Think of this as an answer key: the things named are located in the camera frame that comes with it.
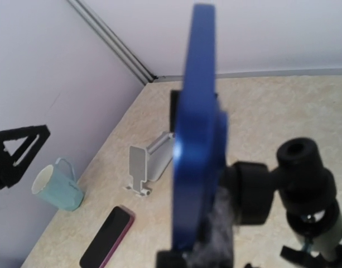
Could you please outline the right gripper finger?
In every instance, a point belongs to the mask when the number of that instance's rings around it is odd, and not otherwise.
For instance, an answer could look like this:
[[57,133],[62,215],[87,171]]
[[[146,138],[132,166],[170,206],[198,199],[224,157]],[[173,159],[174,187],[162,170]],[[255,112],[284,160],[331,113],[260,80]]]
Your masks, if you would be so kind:
[[[49,137],[46,125],[0,131],[0,190],[11,188],[22,179]],[[4,142],[19,139],[24,139],[23,143],[10,154]]]

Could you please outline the black phone red case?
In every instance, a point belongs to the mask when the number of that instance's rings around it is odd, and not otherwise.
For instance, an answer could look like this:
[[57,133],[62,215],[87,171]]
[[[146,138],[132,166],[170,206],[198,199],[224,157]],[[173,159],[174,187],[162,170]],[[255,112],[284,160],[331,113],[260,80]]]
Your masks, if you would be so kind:
[[115,206],[82,255],[79,266],[82,268],[105,267],[135,218],[135,213],[130,209],[122,205]]

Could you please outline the silver folding phone stand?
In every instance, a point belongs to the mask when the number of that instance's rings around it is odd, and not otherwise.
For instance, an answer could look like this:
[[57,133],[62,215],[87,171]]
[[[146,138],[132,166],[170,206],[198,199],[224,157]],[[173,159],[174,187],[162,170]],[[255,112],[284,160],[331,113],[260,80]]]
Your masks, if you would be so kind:
[[146,147],[129,147],[128,170],[131,182],[124,187],[140,197],[147,197],[152,189],[149,182],[156,182],[173,158],[175,134],[162,132]]

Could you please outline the blue phone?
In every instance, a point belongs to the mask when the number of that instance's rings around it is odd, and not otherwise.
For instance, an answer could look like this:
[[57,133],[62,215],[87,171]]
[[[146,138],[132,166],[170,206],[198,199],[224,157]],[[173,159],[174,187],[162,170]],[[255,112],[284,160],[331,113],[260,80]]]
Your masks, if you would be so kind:
[[215,94],[215,7],[195,4],[175,122],[172,249],[190,251],[225,167],[227,114]]

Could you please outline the black tall phone stand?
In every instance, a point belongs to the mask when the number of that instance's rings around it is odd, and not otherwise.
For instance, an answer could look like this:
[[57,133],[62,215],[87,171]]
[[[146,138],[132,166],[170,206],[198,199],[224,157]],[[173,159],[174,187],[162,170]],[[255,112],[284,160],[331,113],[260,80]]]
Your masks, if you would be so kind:
[[[170,93],[170,130],[175,134],[180,90]],[[298,267],[342,267],[342,214],[332,172],[316,142],[299,137],[283,143],[278,165],[237,161],[221,172],[213,206],[190,251],[171,248],[156,256],[157,267],[232,267],[235,224],[262,225],[279,193],[289,227],[302,247],[283,246],[281,257]]]

